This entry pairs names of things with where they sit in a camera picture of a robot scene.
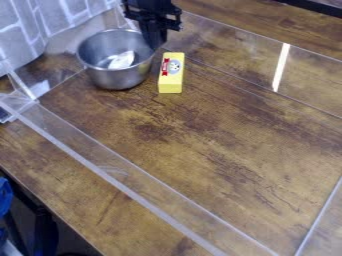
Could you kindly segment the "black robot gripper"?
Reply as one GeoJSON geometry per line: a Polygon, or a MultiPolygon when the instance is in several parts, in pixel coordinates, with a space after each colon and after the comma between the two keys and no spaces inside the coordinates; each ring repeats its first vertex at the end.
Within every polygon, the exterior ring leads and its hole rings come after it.
{"type": "Polygon", "coordinates": [[[125,16],[139,23],[145,39],[158,49],[167,41],[167,30],[181,30],[182,9],[171,0],[122,0],[125,16]]]}

